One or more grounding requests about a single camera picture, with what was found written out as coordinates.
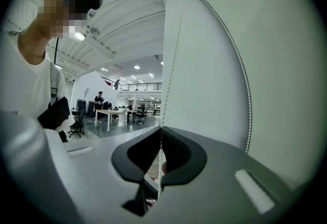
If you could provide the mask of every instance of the white slot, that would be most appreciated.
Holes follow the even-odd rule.
[[[275,206],[274,201],[263,191],[246,170],[241,169],[237,171],[235,178],[260,214],[269,211]]]

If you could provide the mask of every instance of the ceiling light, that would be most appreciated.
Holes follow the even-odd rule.
[[[81,41],[83,41],[85,39],[85,36],[82,35],[81,33],[75,33],[75,37]]]

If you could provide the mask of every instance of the curved white panel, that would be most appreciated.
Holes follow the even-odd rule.
[[[326,29],[311,0],[206,0],[246,68],[249,154],[291,187],[315,172],[326,143]]]
[[[172,64],[180,7],[181,0],[166,0],[164,82]],[[202,0],[183,0],[164,125],[245,151],[248,105],[241,65],[223,25]]]

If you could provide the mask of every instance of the railing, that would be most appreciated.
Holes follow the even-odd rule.
[[[115,82],[102,77],[108,86],[114,89]],[[118,91],[162,91],[162,83],[118,84]]]

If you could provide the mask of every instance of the white ceiling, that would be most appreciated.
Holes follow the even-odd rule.
[[[134,94],[130,93],[121,93],[119,97],[125,98],[125,99],[132,99],[134,98]],[[154,93],[146,93],[146,94],[136,94],[136,99],[139,101],[139,99],[143,99],[144,101],[150,101],[150,102],[155,102],[157,101],[155,99],[150,99],[150,98],[155,98],[161,101],[161,93],[160,92],[154,92]]]
[[[163,55],[149,56],[115,66],[104,66],[108,71],[98,70],[98,73],[112,81],[120,79],[121,84],[129,84],[128,81],[131,83],[140,83],[139,80],[144,83],[159,83],[162,82],[162,57]]]
[[[42,0],[13,0],[5,17],[6,28],[25,29],[35,18],[37,5],[40,4]],[[100,30],[100,35],[93,37],[89,34],[83,42],[60,39],[56,63],[64,66],[62,72],[71,81],[77,74],[99,70],[100,67],[112,68],[114,64],[127,67],[134,63],[130,62],[134,59],[140,59],[140,63],[151,63],[148,57],[155,59],[155,55],[163,53],[164,25],[162,0],[103,0],[101,8],[95,16],[88,17],[82,28],[88,34],[89,29],[95,27]],[[46,49],[51,60],[55,46],[56,39],[52,39]],[[158,67],[153,73],[162,72],[162,67]],[[128,75],[127,68],[121,73],[118,70],[114,71],[116,77]]]

